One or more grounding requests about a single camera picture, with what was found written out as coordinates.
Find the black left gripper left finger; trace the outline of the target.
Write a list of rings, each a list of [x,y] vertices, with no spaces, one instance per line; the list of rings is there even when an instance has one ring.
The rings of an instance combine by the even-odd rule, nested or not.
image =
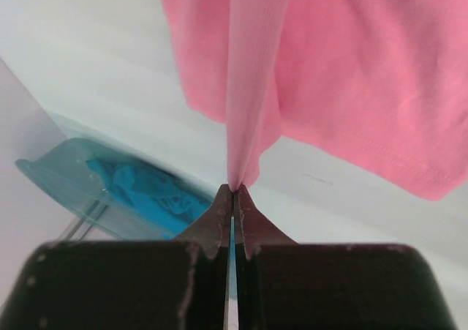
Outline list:
[[[167,241],[49,241],[1,311],[3,329],[226,329],[231,203]]]

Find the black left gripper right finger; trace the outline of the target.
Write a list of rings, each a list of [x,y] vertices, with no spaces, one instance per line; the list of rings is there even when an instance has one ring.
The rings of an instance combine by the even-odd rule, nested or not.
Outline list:
[[[241,329],[454,329],[426,259],[405,244],[299,244],[233,194]]]

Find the pink t shirt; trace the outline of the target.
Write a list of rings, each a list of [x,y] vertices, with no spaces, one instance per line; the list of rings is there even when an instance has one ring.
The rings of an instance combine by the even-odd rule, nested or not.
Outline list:
[[[232,190],[283,135],[429,200],[467,180],[467,0],[161,2]]]

